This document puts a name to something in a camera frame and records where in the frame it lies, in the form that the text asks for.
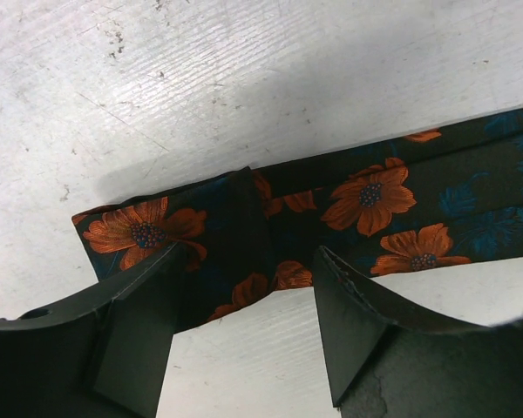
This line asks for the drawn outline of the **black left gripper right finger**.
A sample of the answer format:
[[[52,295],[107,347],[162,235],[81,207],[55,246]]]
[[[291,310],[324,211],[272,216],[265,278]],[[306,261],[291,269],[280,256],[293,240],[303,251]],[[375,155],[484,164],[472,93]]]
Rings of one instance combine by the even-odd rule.
[[[523,417],[523,317],[434,312],[326,247],[312,265],[333,406],[344,417]]]

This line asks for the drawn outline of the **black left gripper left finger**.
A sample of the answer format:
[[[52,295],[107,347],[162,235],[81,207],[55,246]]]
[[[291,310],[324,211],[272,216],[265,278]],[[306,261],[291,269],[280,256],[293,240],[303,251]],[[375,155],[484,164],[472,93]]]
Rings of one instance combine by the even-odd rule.
[[[0,417],[154,417],[187,263],[173,244],[15,320],[0,319]]]

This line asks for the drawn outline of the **black orange floral tie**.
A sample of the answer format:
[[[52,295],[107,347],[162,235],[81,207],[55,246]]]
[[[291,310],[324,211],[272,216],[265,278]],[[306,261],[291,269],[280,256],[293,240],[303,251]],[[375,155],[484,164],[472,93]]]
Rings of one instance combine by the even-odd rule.
[[[370,277],[523,257],[523,109],[240,169],[72,222],[100,280],[184,245],[181,331],[309,287],[320,247]]]

